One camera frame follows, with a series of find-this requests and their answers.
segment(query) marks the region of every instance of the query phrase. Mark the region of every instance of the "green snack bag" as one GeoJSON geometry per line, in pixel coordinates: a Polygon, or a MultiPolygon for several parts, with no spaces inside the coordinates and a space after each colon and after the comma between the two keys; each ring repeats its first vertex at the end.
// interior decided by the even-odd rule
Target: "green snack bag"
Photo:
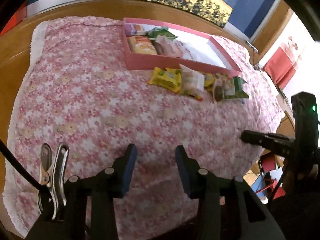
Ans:
{"type": "Polygon", "coordinates": [[[242,89],[244,81],[240,77],[233,77],[229,80],[228,84],[223,87],[223,99],[238,99],[238,98],[249,98],[247,93],[242,89]]]}
{"type": "Polygon", "coordinates": [[[219,102],[227,99],[243,99],[249,96],[243,91],[242,86],[245,84],[240,77],[228,78],[227,75],[215,74],[214,84],[212,87],[213,101],[219,102]]]}
{"type": "Polygon", "coordinates": [[[155,40],[158,35],[166,36],[170,40],[174,40],[175,38],[178,37],[173,35],[171,32],[169,32],[168,27],[161,27],[161,28],[156,27],[147,32],[147,36],[150,40],[155,40]]]}

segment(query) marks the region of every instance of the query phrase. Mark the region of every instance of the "plastic bag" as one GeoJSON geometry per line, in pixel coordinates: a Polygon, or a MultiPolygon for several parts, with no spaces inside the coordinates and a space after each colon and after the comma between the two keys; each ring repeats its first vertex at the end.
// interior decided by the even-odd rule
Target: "plastic bag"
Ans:
{"type": "Polygon", "coordinates": [[[214,83],[213,75],[211,73],[204,73],[204,72],[201,72],[201,73],[204,75],[204,88],[209,92],[212,91],[212,86],[214,83]]]}
{"type": "Polygon", "coordinates": [[[165,68],[165,70],[177,75],[177,82],[178,82],[178,86],[179,86],[179,90],[180,90],[181,84],[182,84],[181,69],[179,69],[179,68],[165,68]]]}
{"type": "Polygon", "coordinates": [[[153,47],[148,37],[132,36],[127,39],[132,52],[140,54],[157,55],[156,49],[153,47]]]}
{"type": "Polygon", "coordinates": [[[204,75],[180,64],[182,86],[180,94],[191,96],[196,100],[202,101],[204,91],[204,75]]]}
{"type": "Polygon", "coordinates": [[[193,56],[191,55],[190,51],[187,49],[187,47],[184,45],[182,41],[174,40],[173,42],[177,46],[177,48],[182,52],[182,58],[193,60],[193,56]]]}
{"type": "Polygon", "coordinates": [[[179,83],[179,75],[172,71],[162,70],[158,67],[155,67],[153,70],[152,77],[148,84],[164,87],[175,93],[178,93],[181,87],[181,82],[179,83]]]}
{"type": "Polygon", "coordinates": [[[133,23],[125,23],[124,24],[124,32],[126,36],[131,35],[146,35],[146,31],[144,30],[143,26],[139,24],[133,24],[133,23]]]}
{"type": "Polygon", "coordinates": [[[168,37],[158,35],[155,40],[155,48],[159,55],[167,57],[179,57],[182,58],[183,53],[168,37]]]}
{"type": "Polygon", "coordinates": [[[213,101],[219,102],[228,99],[243,99],[249,96],[243,91],[243,84],[246,83],[240,77],[228,78],[227,75],[215,74],[212,88],[213,101]]]}
{"type": "Polygon", "coordinates": [[[155,40],[156,37],[160,35],[160,36],[166,36],[171,40],[174,40],[175,38],[177,38],[178,36],[172,34],[171,32],[168,31],[168,27],[155,27],[152,30],[147,32],[147,36],[149,39],[151,40],[155,40]]]}

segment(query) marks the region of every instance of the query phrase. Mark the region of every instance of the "screw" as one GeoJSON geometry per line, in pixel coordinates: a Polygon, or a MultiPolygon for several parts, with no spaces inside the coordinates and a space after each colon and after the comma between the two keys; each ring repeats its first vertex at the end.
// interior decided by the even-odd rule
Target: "screw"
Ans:
{"type": "Polygon", "coordinates": [[[203,169],[203,168],[199,169],[198,172],[199,172],[200,175],[203,175],[203,176],[208,174],[208,170],[207,169],[203,169]]]}
{"type": "Polygon", "coordinates": [[[237,182],[243,182],[243,178],[241,176],[235,176],[233,179],[237,182]]]}
{"type": "Polygon", "coordinates": [[[42,181],[47,183],[49,181],[49,178],[47,176],[43,176],[42,181]]]}
{"type": "Polygon", "coordinates": [[[108,175],[111,175],[112,173],[115,172],[115,169],[112,168],[112,167],[109,167],[109,168],[106,168],[106,169],[104,170],[104,172],[105,172],[106,174],[108,174],[108,175]]]}
{"type": "Polygon", "coordinates": [[[69,178],[69,181],[72,182],[72,183],[77,182],[78,181],[78,177],[77,176],[71,176],[69,178]]]}

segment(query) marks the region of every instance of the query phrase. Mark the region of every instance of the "blue wall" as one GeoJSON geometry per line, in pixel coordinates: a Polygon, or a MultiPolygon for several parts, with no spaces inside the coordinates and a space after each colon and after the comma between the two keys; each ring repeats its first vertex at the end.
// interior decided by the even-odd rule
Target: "blue wall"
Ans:
{"type": "Polygon", "coordinates": [[[275,0],[237,0],[228,20],[251,38],[275,0]]]}

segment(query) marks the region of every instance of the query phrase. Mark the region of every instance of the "black cable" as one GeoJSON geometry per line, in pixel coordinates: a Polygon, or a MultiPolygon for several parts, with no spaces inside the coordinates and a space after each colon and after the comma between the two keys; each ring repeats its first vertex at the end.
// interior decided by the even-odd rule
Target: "black cable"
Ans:
{"type": "Polygon", "coordinates": [[[27,171],[26,169],[17,161],[17,159],[13,156],[10,150],[6,147],[3,141],[0,139],[0,152],[2,155],[8,160],[8,162],[19,172],[22,177],[24,177],[27,182],[29,182],[32,186],[34,186],[39,191],[48,190],[47,187],[41,185],[38,181],[36,181],[27,171]]]}

